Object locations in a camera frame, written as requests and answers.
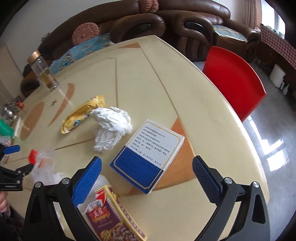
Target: pink cushion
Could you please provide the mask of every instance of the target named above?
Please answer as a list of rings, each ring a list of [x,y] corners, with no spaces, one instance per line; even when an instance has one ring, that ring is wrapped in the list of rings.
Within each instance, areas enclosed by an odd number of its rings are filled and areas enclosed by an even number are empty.
[[[158,0],[138,0],[140,13],[155,13],[159,9]]]
[[[87,40],[98,37],[99,27],[95,23],[83,23],[79,25],[72,34],[72,42],[76,46]]]

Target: red chair backrest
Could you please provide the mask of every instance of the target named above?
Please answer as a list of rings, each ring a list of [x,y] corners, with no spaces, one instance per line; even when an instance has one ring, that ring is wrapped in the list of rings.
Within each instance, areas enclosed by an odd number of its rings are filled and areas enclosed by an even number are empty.
[[[209,50],[203,73],[227,99],[241,121],[266,95],[252,67],[238,55],[216,46]]]

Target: checkered tablecloth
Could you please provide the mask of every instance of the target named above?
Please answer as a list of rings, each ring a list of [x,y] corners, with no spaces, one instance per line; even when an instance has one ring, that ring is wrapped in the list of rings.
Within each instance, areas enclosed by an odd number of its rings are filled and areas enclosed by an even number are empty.
[[[296,49],[267,27],[261,25],[260,28],[261,41],[273,48],[296,69]]]

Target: sofa backrest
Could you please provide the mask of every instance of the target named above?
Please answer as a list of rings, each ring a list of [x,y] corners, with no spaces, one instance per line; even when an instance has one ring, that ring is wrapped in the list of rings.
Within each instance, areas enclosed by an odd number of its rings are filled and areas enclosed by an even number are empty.
[[[40,44],[38,50],[43,55],[50,55],[55,50],[59,53],[65,53],[73,46],[72,33],[79,25],[87,22],[99,25],[134,14],[139,14],[139,5],[135,0],[115,1],[91,7],[69,18],[53,30]]]
[[[204,12],[220,18],[230,18],[227,7],[212,0],[158,0],[159,10],[185,10]]]

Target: glossy floor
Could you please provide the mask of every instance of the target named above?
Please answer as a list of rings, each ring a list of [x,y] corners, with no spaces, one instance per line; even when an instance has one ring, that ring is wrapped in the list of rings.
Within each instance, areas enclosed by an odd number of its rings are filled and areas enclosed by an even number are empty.
[[[195,65],[202,69],[204,62]],[[296,210],[296,100],[284,96],[256,63],[251,66],[265,87],[266,97],[243,125],[266,175],[270,193],[267,208],[274,241]]]

